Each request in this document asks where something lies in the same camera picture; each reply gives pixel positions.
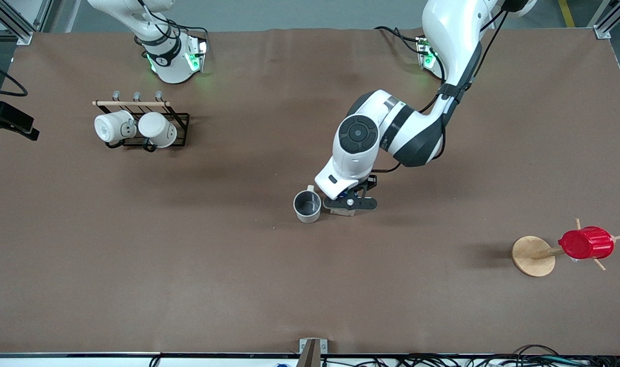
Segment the blue white milk carton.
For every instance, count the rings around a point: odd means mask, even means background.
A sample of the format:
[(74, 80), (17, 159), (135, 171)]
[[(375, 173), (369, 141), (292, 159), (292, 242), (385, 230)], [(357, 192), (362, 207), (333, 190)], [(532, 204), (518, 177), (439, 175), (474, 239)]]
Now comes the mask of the blue white milk carton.
[(352, 217), (356, 213), (356, 198), (326, 198), (325, 204), (333, 215)]

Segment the white mug grey inside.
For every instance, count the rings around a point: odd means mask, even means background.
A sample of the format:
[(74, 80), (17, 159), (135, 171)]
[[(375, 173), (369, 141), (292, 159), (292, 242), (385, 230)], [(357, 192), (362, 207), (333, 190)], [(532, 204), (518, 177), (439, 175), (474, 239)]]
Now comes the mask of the white mug grey inside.
[(296, 218), (306, 224), (314, 223), (319, 219), (321, 206), (321, 198), (313, 185), (308, 185), (305, 190), (298, 192), (293, 200)]

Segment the wooden cup tree stand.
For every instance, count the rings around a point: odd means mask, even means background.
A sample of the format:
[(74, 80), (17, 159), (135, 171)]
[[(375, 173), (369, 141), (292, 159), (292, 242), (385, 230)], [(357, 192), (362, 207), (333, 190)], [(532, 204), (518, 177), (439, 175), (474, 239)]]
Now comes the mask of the wooden cup tree stand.
[[(582, 227), (580, 219), (576, 218), (575, 228), (573, 228), (573, 230), (581, 228), (584, 227)], [(620, 235), (611, 235), (615, 239), (616, 246), (618, 241), (620, 241)], [(555, 268), (556, 259), (559, 256), (566, 256), (567, 258), (570, 258), (576, 263), (588, 260), (596, 264), (599, 269), (606, 270), (606, 267), (601, 263), (601, 259), (571, 258), (564, 253), (563, 249), (561, 248), (561, 246), (559, 246), (558, 243), (556, 244), (556, 246), (550, 245), (546, 240), (541, 239), (540, 237), (536, 237), (535, 235), (525, 235), (524, 237), (517, 239), (511, 247), (511, 259), (513, 261), (513, 265), (515, 265), (515, 267), (520, 272), (522, 272), (522, 274), (529, 277), (545, 277), (551, 274)]]

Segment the red plastic cup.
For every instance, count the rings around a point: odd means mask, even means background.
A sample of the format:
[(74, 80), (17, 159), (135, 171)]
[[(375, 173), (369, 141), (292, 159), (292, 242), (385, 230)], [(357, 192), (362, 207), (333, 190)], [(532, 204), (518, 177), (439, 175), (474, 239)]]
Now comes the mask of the red plastic cup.
[(575, 259), (603, 259), (615, 248), (613, 236), (600, 227), (584, 227), (571, 230), (557, 241), (564, 253)]

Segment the white mug printed bottom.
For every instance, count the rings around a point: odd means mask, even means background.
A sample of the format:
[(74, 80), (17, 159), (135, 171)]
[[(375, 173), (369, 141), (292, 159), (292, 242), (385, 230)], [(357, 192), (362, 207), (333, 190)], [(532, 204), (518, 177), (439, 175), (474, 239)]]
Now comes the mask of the white mug printed bottom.
[(108, 148), (119, 148), (127, 139), (137, 135), (137, 123), (127, 111), (98, 115), (94, 121), (95, 132)]

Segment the white mug plain bottom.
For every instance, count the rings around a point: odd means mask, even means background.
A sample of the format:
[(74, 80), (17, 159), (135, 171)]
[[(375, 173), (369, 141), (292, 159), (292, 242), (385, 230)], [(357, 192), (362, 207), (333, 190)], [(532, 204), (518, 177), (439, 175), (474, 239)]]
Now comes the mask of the white mug plain bottom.
[(142, 148), (154, 152), (172, 146), (177, 139), (177, 128), (158, 112), (149, 112), (138, 120), (138, 131), (144, 137)]

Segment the aluminium frame profile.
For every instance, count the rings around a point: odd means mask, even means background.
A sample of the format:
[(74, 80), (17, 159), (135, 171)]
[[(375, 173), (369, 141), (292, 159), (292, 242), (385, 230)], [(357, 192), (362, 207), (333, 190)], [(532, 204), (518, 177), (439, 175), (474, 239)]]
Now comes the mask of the aluminium frame profile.
[(45, 30), (55, 0), (0, 0), (0, 41), (29, 45)]
[(620, 0), (602, 0), (587, 27), (592, 28), (596, 39), (610, 39), (610, 31), (620, 23)]

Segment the metal table edge bracket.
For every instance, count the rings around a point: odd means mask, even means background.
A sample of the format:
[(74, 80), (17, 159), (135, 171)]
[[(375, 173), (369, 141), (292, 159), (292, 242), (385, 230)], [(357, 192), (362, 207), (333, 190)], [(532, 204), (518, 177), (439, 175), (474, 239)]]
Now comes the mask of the metal table edge bracket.
[(300, 357), (296, 367), (324, 367), (323, 357), (329, 352), (326, 338), (300, 339)]

